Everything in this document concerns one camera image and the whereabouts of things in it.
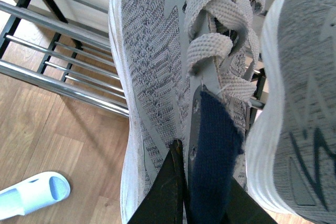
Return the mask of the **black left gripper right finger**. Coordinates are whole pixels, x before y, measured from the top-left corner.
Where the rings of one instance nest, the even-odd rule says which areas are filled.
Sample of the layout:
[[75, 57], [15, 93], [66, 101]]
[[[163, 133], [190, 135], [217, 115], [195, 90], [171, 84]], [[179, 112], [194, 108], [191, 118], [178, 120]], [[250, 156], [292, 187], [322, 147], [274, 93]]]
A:
[[263, 210], [240, 184], [232, 178], [228, 205], [222, 218], [224, 224], [277, 223]]

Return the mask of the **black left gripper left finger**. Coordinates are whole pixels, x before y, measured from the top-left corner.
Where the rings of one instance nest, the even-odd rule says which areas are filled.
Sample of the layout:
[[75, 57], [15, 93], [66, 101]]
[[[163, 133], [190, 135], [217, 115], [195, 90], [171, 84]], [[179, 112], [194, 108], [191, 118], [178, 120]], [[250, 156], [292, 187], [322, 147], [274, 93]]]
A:
[[175, 139], [150, 191], [128, 223], [183, 223], [186, 188], [183, 145]]

